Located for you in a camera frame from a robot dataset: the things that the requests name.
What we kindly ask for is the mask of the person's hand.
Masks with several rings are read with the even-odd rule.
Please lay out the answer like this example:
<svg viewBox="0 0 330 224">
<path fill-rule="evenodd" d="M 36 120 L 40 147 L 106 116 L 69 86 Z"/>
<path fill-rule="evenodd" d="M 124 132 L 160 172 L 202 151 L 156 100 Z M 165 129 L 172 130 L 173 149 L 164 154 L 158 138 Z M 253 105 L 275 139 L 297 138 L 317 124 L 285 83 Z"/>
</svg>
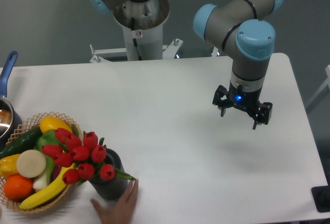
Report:
<svg viewBox="0 0 330 224">
<path fill-rule="evenodd" d="M 130 181 L 126 190 L 113 207 L 103 207 L 97 200 L 90 199 L 101 223 L 130 223 L 138 199 L 138 187 L 139 180 Z"/>
</svg>

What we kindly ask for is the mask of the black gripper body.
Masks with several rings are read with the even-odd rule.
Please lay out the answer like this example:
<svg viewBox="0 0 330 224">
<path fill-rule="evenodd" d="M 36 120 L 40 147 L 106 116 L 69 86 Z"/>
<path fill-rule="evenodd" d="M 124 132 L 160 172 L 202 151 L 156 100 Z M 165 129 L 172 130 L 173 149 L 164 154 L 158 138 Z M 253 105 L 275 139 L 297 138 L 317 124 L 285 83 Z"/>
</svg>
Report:
<svg viewBox="0 0 330 224">
<path fill-rule="evenodd" d="M 258 125 L 267 125 L 271 118 L 273 104 L 259 101 L 263 80 L 244 81 L 231 80 L 229 89 L 218 86 L 212 104 L 228 108 L 235 108 L 248 114 Z"/>
</svg>

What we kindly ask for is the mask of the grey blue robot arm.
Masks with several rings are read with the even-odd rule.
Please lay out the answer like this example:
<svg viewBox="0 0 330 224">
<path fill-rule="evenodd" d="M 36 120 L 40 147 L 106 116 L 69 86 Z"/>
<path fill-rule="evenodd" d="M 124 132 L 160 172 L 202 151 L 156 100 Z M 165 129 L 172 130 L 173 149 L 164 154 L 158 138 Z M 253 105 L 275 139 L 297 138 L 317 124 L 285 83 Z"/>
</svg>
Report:
<svg viewBox="0 0 330 224">
<path fill-rule="evenodd" d="M 122 27 L 130 61 L 163 58 L 163 24 L 169 16 L 168 0 L 89 0 L 101 13 L 111 12 Z M 224 7 L 202 6 L 193 30 L 233 60 L 229 88 L 219 86 L 212 103 L 222 114 L 236 108 L 255 125 L 268 124 L 272 104 L 259 97 L 274 51 L 275 30 L 265 17 L 284 0 L 232 0 Z"/>
</svg>

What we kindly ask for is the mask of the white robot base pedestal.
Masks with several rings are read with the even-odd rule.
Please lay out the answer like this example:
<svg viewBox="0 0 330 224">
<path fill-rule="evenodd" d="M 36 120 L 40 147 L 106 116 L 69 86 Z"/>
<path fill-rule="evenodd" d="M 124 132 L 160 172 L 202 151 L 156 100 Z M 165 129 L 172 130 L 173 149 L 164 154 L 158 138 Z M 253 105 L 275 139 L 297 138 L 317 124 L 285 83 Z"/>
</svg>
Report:
<svg viewBox="0 0 330 224">
<path fill-rule="evenodd" d="M 179 58 L 177 52 L 183 40 L 175 38 L 170 44 L 163 44 L 163 25 L 170 14 L 168 0 L 128 0 L 113 8 L 112 14 L 122 27 L 125 47 L 95 50 L 90 45 L 92 63 L 123 56 L 129 61 Z"/>
</svg>

